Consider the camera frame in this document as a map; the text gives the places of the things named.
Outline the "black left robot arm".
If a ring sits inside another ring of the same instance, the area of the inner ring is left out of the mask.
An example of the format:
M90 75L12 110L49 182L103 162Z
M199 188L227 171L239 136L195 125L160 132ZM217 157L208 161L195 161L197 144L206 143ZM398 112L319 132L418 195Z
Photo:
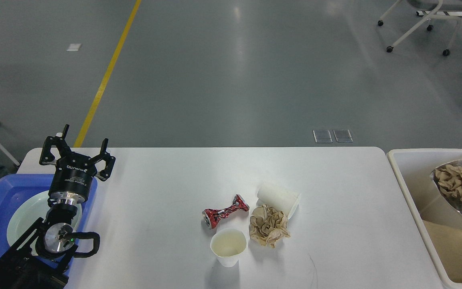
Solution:
M88 201L93 180L111 176L116 158L107 151L107 138L96 156L74 152L65 140L68 130L66 124L61 135L44 141L39 163L55 167L49 210L0 257L0 289L63 289L69 262L99 250L99 234L79 232L73 219L78 206Z

